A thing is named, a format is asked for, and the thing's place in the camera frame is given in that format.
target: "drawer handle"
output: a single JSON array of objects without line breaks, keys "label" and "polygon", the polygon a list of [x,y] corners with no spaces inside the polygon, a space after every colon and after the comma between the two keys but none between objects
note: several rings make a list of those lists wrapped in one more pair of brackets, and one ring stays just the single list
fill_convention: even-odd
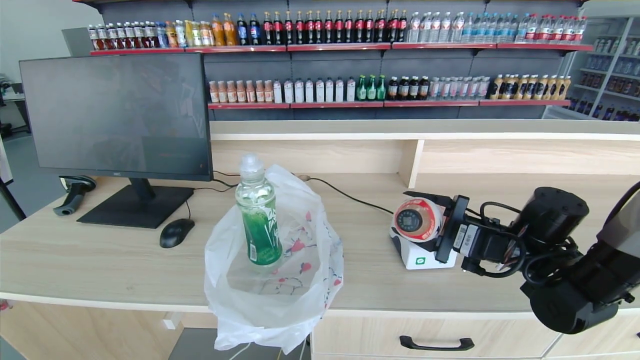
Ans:
[{"label": "drawer handle", "polygon": [[423,347],[413,342],[411,336],[400,336],[400,345],[411,348],[414,350],[432,350],[432,351],[467,351],[471,350],[476,344],[471,338],[460,339],[460,346],[458,347]]}]

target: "green label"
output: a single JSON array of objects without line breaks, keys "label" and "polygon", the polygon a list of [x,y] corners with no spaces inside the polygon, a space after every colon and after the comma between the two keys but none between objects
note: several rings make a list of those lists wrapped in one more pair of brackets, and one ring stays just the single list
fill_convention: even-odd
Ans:
[{"label": "green label", "polygon": [[282,256],[275,204],[274,198],[260,207],[240,206],[246,234],[247,255],[256,265],[270,265]]}]

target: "drawer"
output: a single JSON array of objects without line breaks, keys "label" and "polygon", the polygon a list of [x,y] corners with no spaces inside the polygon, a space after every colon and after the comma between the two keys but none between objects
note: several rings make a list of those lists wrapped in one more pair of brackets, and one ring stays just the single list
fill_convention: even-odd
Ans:
[{"label": "drawer", "polygon": [[547,354],[577,356],[640,351],[640,315],[620,313],[613,319],[575,335],[562,335]]},{"label": "drawer", "polygon": [[[329,315],[314,329],[312,346],[314,354],[349,356],[541,357],[558,337],[533,317],[495,320],[499,315],[481,316],[452,319],[376,311],[365,316]],[[471,338],[475,347],[466,351],[414,350],[400,344],[402,335],[411,336],[418,345],[447,348],[458,347],[461,338]]]}]

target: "computer mouse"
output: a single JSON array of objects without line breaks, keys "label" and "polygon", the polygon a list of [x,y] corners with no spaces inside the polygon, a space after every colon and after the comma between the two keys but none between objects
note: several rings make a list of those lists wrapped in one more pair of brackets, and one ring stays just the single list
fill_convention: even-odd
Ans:
[{"label": "computer mouse", "polygon": [[160,246],[169,249],[170,247],[180,245],[195,224],[193,220],[187,218],[170,222],[162,229]]}]

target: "counter top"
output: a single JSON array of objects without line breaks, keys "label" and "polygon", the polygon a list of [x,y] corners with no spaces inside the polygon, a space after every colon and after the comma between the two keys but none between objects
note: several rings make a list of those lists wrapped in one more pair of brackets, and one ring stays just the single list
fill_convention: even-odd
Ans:
[{"label": "counter top", "polygon": [[[476,209],[488,200],[521,208],[535,187],[556,186],[586,200],[589,216],[573,237],[586,251],[613,204],[637,181],[635,176],[530,174],[423,175],[416,190],[463,194]],[[322,174],[337,188],[388,209],[405,198],[395,174]],[[223,178],[233,181],[234,178]],[[195,187],[218,183],[151,181]],[[204,247],[216,222],[234,204],[233,191],[197,190],[190,198],[196,226],[183,244],[162,249],[158,229],[80,224],[76,220],[127,184],[100,178],[81,209],[68,217],[41,209],[0,234],[0,298],[75,306],[156,311],[208,312],[204,295]],[[310,182],[344,241],[345,283],[332,309],[434,312],[530,313],[518,289],[522,276],[490,279],[464,274],[458,266],[407,271],[388,238],[390,215],[349,200],[326,185]],[[168,220],[187,217],[186,206]],[[489,214],[509,222],[502,209]],[[629,307],[640,307],[640,301]]]}]

